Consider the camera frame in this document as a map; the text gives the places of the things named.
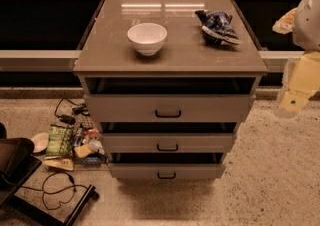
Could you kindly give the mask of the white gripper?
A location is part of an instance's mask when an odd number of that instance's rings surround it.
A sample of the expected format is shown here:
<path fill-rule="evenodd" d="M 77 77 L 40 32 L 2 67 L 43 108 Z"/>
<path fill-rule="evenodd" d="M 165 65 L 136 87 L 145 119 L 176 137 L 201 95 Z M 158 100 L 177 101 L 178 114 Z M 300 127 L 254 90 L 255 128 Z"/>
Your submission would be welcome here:
<path fill-rule="evenodd" d="M 279 92 L 274 114 L 279 118 L 292 118 L 320 89 L 320 52 L 305 51 L 298 59 L 287 63 L 285 90 Z"/>

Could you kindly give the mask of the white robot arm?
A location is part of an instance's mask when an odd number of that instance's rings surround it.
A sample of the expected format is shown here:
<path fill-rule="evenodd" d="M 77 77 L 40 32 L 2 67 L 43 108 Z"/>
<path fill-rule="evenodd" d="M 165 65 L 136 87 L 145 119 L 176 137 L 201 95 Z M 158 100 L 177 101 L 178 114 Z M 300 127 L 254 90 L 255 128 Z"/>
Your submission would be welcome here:
<path fill-rule="evenodd" d="M 275 114 L 291 118 L 299 113 L 320 89 L 320 0 L 302 0 L 272 27 L 280 34 L 291 33 L 293 43 L 304 50 L 285 65 Z"/>

